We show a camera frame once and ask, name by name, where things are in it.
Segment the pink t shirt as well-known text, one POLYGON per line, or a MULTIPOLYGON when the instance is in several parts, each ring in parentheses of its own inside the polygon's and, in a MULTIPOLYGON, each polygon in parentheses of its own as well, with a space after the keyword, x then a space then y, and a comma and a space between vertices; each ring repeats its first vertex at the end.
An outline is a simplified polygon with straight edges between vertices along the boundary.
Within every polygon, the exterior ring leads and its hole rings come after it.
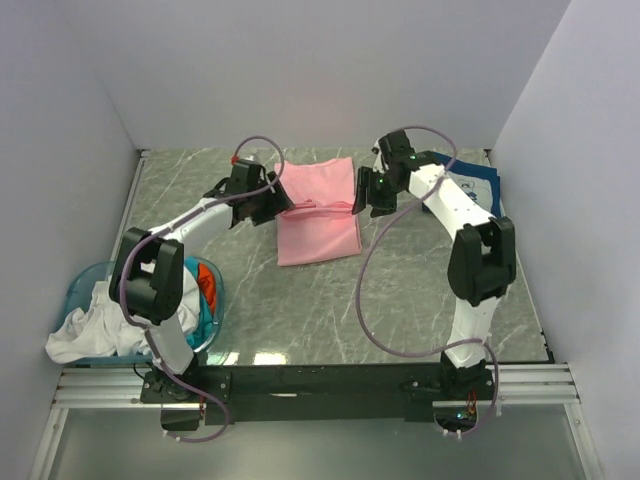
POLYGON ((309 165, 287 162, 281 183, 293 208, 276 218, 280 267, 361 253, 359 218, 352 213, 355 173, 350 157, 309 165))

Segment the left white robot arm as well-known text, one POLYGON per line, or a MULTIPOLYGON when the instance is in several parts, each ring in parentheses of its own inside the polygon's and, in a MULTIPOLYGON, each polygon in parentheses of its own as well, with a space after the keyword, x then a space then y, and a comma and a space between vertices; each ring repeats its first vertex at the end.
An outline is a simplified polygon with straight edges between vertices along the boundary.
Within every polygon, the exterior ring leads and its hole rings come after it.
POLYGON ((237 159, 231 174, 186 212, 150 230, 123 233, 109 296, 125 321, 143 331, 154 362, 167 374, 164 389, 176 401, 193 399, 200 388, 198 374, 189 370, 195 354, 177 314, 186 253, 246 219, 261 225, 292 207, 277 172, 252 158, 237 159))

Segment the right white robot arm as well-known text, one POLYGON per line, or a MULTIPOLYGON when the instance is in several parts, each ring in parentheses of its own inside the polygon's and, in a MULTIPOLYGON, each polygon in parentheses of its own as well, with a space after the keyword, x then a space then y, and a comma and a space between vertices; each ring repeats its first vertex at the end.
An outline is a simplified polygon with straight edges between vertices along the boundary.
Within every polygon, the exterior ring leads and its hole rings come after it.
POLYGON ((483 209, 451 178, 455 160, 443 163, 431 151, 416 151, 405 129, 380 137, 372 148, 376 160, 357 171, 352 213, 365 208, 372 217, 402 217, 401 192, 413 195, 441 223, 452 240, 447 267, 456 298, 447 344, 437 348, 444 395, 460 399, 486 379, 487 339, 501 298, 516 279, 515 226, 483 209))

